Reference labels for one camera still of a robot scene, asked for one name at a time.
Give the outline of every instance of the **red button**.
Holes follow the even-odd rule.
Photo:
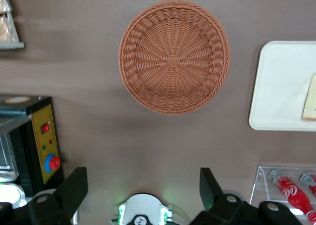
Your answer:
[[[48,124],[44,124],[44,125],[41,127],[41,133],[42,133],[42,134],[46,133],[48,130],[49,130],[49,125],[48,125]]]
[[[53,156],[49,161],[49,168],[51,170],[57,170],[60,167],[60,158]]]

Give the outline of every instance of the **yellow control panel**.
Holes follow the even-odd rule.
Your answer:
[[[51,105],[32,113],[32,124],[43,183],[46,184],[60,167]]]

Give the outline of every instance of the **toaster oven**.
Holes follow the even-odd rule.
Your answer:
[[[63,180],[51,97],[0,95],[0,201],[33,197]]]

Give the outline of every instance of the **green led light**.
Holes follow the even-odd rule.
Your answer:
[[[118,215],[118,224],[122,224],[123,223],[123,217],[124,217],[124,211],[125,211],[125,204],[121,204],[118,208],[119,210],[119,215]]]
[[[159,225],[166,225],[167,224],[168,212],[169,212],[169,210],[167,210],[166,208],[160,209]]]

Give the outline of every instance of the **woven basket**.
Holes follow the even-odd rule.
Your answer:
[[[140,104],[163,114],[185,114],[219,91],[230,48],[221,24],[206,9],[162,1],[130,23],[118,61],[124,85]]]

